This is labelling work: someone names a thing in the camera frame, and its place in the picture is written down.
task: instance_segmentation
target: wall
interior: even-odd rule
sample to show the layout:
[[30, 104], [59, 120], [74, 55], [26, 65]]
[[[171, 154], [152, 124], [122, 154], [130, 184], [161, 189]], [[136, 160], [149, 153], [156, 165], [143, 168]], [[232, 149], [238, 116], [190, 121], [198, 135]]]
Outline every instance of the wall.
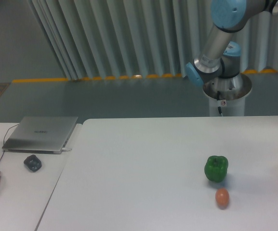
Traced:
[[64, 76], [28, 0], [0, 0], [0, 83]]

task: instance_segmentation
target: brown egg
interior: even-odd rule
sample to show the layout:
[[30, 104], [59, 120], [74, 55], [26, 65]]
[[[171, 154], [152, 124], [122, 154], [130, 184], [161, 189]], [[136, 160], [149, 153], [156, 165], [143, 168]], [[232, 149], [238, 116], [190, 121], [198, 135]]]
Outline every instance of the brown egg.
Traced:
[[221, 208], [227, 207], [229, 203], [229, 192], [225, 188], [218, 189], [216, 192], [216, 202]]

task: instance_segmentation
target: gray floor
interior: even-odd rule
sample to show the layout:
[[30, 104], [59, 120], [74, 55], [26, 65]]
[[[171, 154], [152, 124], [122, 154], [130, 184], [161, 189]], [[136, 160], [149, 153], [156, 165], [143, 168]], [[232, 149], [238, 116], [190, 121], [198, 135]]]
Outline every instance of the gray floor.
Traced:
[[[246, 116], [278, 115], [278, 74], [248, 75]], [[0, 122], [24, 116], [89, 118], [209, 116], [202, 89], [181, 78], [12, 83], [0, 98]]]

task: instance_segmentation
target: white table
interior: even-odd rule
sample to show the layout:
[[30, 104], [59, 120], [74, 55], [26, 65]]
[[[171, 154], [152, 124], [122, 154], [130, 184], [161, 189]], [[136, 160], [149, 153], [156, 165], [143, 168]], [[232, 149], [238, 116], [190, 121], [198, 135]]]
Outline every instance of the white table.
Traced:
[[[3, 138], [13, 125], [0, 123], [0, 157]], [[73, 147], [81, 127], [75, 127], [67, 148]], [[9, 130], [5, 140], [14, 129]], [[5, 153], [0, 162], [0, 231], [35, 230], [70, 153], [36, 154], [42, 167], [35, 173], [23, 164], [32, 154]]]
[[278, 116], [87, 120], [38, 230], [278, 230]]

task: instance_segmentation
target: laptop lid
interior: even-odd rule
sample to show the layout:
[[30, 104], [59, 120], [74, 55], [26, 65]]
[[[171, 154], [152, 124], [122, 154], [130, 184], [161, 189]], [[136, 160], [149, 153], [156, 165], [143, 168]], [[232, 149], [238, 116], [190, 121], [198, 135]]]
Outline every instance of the laptop lid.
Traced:
[[6, 152], [60, 154], [65, 147], [78, 117], [29, 117], [3, 145]]

